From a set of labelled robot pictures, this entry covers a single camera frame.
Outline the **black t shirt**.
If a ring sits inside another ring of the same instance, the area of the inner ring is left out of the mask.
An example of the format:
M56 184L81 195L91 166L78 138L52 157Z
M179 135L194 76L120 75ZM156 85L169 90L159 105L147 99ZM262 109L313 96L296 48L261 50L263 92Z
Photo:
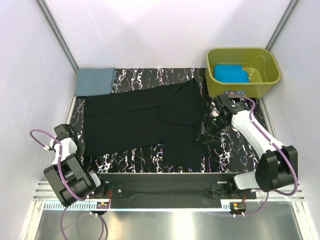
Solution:
M201 168L198 140L207 104L195 79L148 89L88 96L84 104L86 157L162 144L166 163Z

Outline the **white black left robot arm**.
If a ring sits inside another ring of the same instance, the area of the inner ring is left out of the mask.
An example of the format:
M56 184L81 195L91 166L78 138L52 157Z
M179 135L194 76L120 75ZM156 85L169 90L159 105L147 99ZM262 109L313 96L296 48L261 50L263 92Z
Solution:
M92 193L102 193L105 184L95 172L89 172L81 163L85 149L84 143L69 124L60 124L54 128L56 141L50 145L55 153L53 163L43 173L53 192L64 207L76 201L83 201Z

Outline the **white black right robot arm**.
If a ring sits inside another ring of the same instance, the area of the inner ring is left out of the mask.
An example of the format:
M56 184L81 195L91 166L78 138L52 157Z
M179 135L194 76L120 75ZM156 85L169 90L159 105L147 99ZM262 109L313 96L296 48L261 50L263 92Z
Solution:
M293 196L298 190L298 151L285 146L257 121L251 107L243 102L233 102L236 94L221 94L211 104L213 109L201 122L197 141L210 144L219 139L227 126L237 129L253 147L259 157L255 171L238 173L227 181L225 191L232 195L249 189L265 193L275 191L283 196Z

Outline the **blue t shirt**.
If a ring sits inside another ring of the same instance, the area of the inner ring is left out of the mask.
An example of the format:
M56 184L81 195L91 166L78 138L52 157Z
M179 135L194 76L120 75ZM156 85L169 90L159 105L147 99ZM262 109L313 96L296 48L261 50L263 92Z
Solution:
M217 64L213 77L222 83L248 83L248 73L238 64Z

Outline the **olive green plastic tub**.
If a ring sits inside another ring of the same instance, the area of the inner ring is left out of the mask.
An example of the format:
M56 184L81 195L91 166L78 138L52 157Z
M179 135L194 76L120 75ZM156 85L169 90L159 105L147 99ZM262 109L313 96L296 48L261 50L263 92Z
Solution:
M263 48L214 48L206 55L205 81L208 95L244 95L263 97L281 79L274 56ZM240 65L248 82L221 82L214 77L216 65Z

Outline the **folded grey t shirt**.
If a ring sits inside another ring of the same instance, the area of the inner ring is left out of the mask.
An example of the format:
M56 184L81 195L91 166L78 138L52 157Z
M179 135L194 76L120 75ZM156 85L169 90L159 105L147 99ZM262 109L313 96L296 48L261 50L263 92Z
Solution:
M112 92L117 71L114 68L79 68L74 96L90 97Z

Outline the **silver aluminium frame rail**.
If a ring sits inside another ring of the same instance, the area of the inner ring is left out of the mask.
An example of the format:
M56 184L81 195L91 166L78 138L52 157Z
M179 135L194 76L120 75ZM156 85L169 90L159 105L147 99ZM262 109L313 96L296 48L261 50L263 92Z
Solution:
M207 196L214 200L223 201L262 201L266 196L270 201L303 201L303 193L300 188L297 189L295 194L287 196L286 194L291 192L292 186L284 187L280 189L280 192L270 191L264 192L260 189L245 189L240 190L235 193L229 193L227 191L227 183L225 181L218 181L215 184L210 185L209 190L203 190ZM141 182L135 182L134 185L129 186L124 183L115 183L108 187L111 190L111 199L123 199L128 197L129 194L141 193L143 195L169 195L174 196L182 193L178 189L177 185L173 186L172 190L165 190L161 188L160 190L155 190L153 188L148 189L147 185L142 185ZM52 187L46 181L40 181L37 185L35 194L33 196L34 201L57 201L58 197L54 193Z

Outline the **right rear frame post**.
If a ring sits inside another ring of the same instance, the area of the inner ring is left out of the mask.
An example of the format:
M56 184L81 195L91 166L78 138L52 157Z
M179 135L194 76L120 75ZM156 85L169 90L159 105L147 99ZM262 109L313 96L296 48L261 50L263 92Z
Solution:
M274 29L266 47L265 50L271 51L273 47L275 46L277 40L279 39L281 33L285 29L286 24L289 22L291 16L295 12L297 6L299 5L300 0L290 0L285 11L283 12L276 28Z

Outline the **frame post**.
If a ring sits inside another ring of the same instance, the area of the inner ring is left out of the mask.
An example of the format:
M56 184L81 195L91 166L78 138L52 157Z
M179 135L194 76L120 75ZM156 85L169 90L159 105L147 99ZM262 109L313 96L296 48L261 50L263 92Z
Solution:
M283 12L276 28L274 29L266 47L265 50L271 51L273 47L275 46L277 40L279 39L281 33L285 29L286 24L289 22L291 16L295 12L297 6L299 5L300 0L290 0L285 11Z
M52 31L54 37L56 38L61 50L63 51L67 61L69 62L72 70L77 74L79 66L65 40L62 35L62 32L49 8L45 0L35 0L36 4L38 5L42 15L44 16L50 30Z

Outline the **left rear frame post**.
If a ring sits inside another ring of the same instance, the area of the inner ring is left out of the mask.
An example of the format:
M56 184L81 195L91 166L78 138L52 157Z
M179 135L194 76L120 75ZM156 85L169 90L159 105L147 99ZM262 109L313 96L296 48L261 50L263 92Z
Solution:
M52 31L54 37L56 38L61 50L63 51L67 61L69 62L72 70L77 74L79 66L65 40L62 35L62 32L49 8L45 0L35 0L36 4L38 5L42 15L44 16L50 30Z

